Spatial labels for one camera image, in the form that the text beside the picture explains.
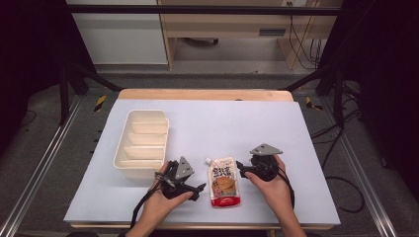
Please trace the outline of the black metal stand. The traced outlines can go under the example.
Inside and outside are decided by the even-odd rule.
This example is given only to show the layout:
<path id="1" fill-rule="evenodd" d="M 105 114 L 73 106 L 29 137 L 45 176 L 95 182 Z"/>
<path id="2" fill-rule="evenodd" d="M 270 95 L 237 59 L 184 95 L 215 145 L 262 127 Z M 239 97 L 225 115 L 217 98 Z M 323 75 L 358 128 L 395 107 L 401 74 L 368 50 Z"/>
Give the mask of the black metal stand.
<path id="1" fill-rule="evenodd" d="M 316 69 L 314 72 L 304 76 L 302 79 L 290 84 L 285 88 L 282 88 L 282 91 L 292 92 L 297 88 L 307 84 L 308 82 L 313 81 L 314 79 L 320 80 L 315 88 L 315 92 L 318 96 L 326 96 L 331 90 L 334 90 L 333 118 L 340 127 L 343 127 L 343 73 L 339 63 L 327 63 Z"/>
<path id="2" fill-rule="evenodd" d="M 97 72 L 88 70 L 81 65 L 67 64 L 63 66 L 59 71 L 60 125 L 63 125 L 69 118 L 68 86 L 71 86 L 77 95 L 86 95 L 89 88 L 85 82 L 85 78 L 90 78 L 114 92 L 120 92 L 123 89 L 123 87 L 101 77 Z"/>

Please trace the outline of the person's left hand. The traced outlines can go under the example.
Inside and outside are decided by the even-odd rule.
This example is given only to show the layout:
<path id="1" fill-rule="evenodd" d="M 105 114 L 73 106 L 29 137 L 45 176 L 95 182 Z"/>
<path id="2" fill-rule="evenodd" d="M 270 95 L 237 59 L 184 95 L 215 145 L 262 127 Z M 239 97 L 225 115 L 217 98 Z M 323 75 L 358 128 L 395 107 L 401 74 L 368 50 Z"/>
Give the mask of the person's left hand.
<path id="1" fill-rule="evenodd" d="M 192 192 L 186 192 L 177 197 L 167 198 L 160 190 L 155 191 L 145 202 L 138 224 L 143 228 L 156 228 L 172 210 L 187 201 L 192 195 Z"/>

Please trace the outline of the cream divided plastic box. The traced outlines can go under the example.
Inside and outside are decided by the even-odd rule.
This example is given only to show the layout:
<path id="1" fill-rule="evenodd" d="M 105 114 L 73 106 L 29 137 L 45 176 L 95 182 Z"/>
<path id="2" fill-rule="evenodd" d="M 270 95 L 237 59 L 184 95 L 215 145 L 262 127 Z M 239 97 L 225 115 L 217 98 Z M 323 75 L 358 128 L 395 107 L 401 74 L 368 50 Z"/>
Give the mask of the cream divided plastic box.
<path id="1" fill-rule="evenodd" d="M 127 114 L 114 166 L 128 179 L 152 179 L 165 162 L 169 120 L 163 111 Z"/>

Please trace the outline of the light wooden desk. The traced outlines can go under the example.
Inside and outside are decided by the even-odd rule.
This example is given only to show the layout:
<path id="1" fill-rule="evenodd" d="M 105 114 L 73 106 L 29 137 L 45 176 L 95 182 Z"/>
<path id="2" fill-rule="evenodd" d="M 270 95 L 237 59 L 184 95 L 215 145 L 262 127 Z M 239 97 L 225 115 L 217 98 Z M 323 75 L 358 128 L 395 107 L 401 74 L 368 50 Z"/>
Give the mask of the light wooden desk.
<path id="1" fill-rule="evenodd" d="M 339 8 L 343 0 L 156 0 L 160 6 L 250 6 Z M 334 16 L 163 14 L 166 38 L 271 38 L 279 43 L 289 69 L 303 57 L 307 40 L 326 40 Z"/>

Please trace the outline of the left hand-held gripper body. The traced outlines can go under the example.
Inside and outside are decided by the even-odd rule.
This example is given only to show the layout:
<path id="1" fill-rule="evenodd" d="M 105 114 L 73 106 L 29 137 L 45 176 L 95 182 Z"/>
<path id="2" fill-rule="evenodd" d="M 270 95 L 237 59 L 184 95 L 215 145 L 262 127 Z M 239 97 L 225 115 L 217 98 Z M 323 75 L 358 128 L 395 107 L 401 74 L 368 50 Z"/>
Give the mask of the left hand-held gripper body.
<path id="1" fill-rule="evenodd" d="M 194 169 L 184 156 L 178 161 L 170 161 L 162 173 L 160 184 L 162 194 L 171 199 L 186 192 L 195 192 L 194 187 L 186 184 L 186 181 L 194 173 Z"/>

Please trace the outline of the dark curtain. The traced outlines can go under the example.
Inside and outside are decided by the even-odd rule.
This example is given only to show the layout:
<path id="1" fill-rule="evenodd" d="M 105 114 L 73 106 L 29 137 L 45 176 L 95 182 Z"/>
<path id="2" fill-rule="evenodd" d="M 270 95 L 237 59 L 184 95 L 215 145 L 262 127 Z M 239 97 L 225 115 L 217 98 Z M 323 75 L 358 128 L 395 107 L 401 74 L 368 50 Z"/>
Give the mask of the dark curtain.
<path id="1" fill-rule="evenodd" d="M 12 142 L 29 98 L 59 83 L 68 63 L 93 61 L 66 0 L 0 0 L 0 155 Z"/>
<path id="2" fill-rule="evenodd" d="M 419 201 L 419 0 L 343 0 L 321 62 L 341 58 L 381 153 Z"/>

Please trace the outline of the aluminium floor rail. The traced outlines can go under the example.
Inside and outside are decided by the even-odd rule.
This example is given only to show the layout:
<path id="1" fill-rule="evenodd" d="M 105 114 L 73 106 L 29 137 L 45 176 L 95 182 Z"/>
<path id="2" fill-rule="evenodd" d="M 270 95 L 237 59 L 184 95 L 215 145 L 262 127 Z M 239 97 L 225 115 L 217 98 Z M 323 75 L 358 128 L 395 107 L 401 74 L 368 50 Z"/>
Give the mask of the aluminium floor rail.
<path id="1" fill-rule="evenodd" d="M 0 237 L 13 237 L 17 232 L 29 206 L 31 205 L 39 187 L 42 184 L 45 174 L 53 162 L 57 151 L 59 150 L 70 126 L 74 121 L 74 118 L 79 111 L 82 101 L 83 96 L 76 95 L 73 98 L 71 107 L 69 109 L 68 118 L 66 118 L 63 124 L 61 124 L 56 130 L 51 142 L 49 143 L 40 162 L 35 168 L 30 180 L 28 181 L 25 189 L 16 202 L 13 210 L 0 226 Z"/>
<path id="2" fill-rule="evenodd" d="M 370 179 L 366 175 L 358 157 L 348 140 L 345 133 L 341 135 L 343 153 L 353 173 L 353 176 L 362 191 L 368 210 L 377 227 L 381 237 L 397 237 L 397 233 L 391 220 L 389 219 L 376 190 L 373 187 Z"/>

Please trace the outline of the white cabinet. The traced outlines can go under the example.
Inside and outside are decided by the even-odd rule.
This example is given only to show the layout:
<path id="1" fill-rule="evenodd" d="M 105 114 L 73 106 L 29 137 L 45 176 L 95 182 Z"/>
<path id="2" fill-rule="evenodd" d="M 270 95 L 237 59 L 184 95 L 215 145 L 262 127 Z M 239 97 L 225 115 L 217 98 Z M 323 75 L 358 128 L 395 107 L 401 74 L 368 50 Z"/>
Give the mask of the white cabinet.
<path id="1" fill-rule="evenodd" d="M 95 65 L 166 64 L 158 14 L 73 14 Z"/>

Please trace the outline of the yellow and black floor tape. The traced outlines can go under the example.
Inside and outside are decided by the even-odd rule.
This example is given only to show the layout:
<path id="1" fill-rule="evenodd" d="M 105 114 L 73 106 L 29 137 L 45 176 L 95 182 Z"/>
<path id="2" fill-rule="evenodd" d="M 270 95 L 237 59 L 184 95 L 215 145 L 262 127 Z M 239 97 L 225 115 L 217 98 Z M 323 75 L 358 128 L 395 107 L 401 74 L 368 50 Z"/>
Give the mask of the yellow and black floor tape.
<path id="1" fill-rule="evenodd" d="M 323 111 L 323 107 L 318 106 L 318 105 L 314 105 L 311 102 L 311 99 L 309 97 L 305 97 L 305 104 L 306 104 L 306 107 L 309 108 L 309 109 L 314 109 L 314 110 L 317 110 L 317 111 Z"/>
<path id="2" fill-rule="evenodd" d="M 106 95 L 101 95 L 96 103 L 96 106 L 94 108 L 94 112 L 99 112 L 101 110 L 101 108 L 103 107 L 103 104 L 106 100 L 107 96 Z"/>

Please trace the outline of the person's right hand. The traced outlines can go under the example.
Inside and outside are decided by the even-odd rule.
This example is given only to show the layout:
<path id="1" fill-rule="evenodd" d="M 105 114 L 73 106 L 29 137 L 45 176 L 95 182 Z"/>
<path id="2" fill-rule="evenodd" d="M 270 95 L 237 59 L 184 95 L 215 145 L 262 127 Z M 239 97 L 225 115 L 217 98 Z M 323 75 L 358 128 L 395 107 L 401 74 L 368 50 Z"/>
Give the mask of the person's right hand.
<path id="1" fill-rule="evenodd" d="M 293 205 L 290 188 L 286 182 L 285 163 L 279 155 L 276 155 L 275 158 L 279 165 L 279 175 L 275 179 L 265 182 L 255 175 L 249 180 L 261 191 L 266 203 L 278 218 L 280 212 L 288 209 L 293 210 Z"/>

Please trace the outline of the black horizontal frame bar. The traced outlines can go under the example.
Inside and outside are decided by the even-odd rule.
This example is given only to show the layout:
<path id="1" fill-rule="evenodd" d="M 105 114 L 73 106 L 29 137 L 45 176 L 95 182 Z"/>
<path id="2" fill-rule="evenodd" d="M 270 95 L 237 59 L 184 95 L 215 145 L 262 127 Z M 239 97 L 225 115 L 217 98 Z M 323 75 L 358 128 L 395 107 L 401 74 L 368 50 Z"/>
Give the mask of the black horizontal frame bar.
<path id="1" fill-rule="evenodd" d="M 95 14 L 208 14 L 208 15 L 290 15 L 338 16 L 341 8 L 250 7 L 250 6 L 153 6 L 153 5 L 81 5 L 64 7 L 71 13 Z"/>

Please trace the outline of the white and red spout pouch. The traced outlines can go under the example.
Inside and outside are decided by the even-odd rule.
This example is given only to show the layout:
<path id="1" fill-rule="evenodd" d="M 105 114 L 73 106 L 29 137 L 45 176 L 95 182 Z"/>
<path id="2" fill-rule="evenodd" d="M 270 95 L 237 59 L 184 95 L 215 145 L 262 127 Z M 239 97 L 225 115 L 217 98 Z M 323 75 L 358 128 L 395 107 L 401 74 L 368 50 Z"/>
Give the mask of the white and red spout pouch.
<path id="1" fill-rule="evenodd" d="M 206 160 L 209 165 L 209 194 L 213 207 L 236 206 L 241 203 L 236 163 L 232 157 Z"/>

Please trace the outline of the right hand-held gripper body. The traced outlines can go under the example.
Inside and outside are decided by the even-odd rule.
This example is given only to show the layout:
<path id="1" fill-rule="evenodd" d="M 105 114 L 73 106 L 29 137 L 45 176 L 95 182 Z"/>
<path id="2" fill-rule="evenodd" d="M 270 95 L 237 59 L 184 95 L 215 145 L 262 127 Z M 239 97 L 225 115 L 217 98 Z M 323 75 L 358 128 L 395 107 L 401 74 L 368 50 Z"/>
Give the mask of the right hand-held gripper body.
<path id="1" fill-rule="evenodd" d="M 279 165 L 275 156 L 283 151 L 267 143 L 262 143 L 253 148 L 251 164 L 252 173 L 265 182 L 270 182 L 279 175 Z"/>

